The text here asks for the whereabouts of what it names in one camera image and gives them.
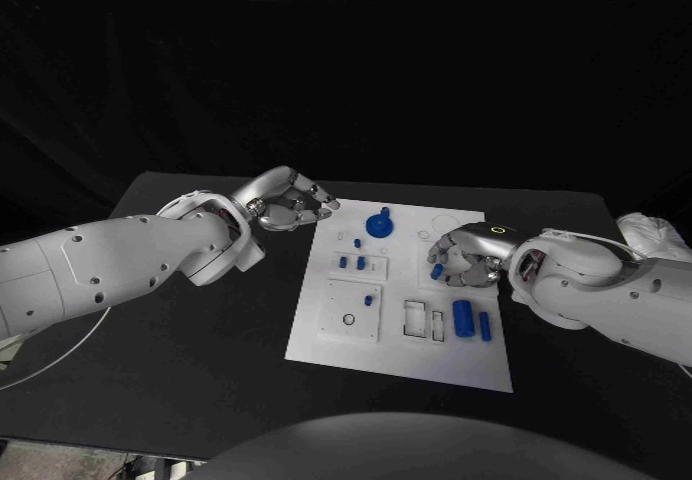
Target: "blue object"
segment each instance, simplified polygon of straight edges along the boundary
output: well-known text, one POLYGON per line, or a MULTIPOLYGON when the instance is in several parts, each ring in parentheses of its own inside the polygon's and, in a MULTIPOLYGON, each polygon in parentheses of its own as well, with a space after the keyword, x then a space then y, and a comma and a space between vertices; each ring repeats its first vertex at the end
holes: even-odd
POLYGON ((437 280, 440 278, 440 275, 443 274, 443 269, 444 269, 444 266, 441 263, 435 264, 435 266, 432 267, 432 273, 430 274, 430 278, 432 280, 437 280))
POLYGON ((383 207, 379 214, 368 219, 365 230, 375 238, 385 238, 392 233, 394 223, 389 219, 389 208, 383 207))
POLYGON ((451 312, 454 314, 454 333, 457 337, 473 337, 476 329, 473 327, 471 304, 467 300, 457 300, 451 304, 451 312))
POLYGON ((487 312, 479 313, 480 319, 480 338, 484 342, 489 342, 493 337, 490 336, 490 320, 487 319, 487 312))

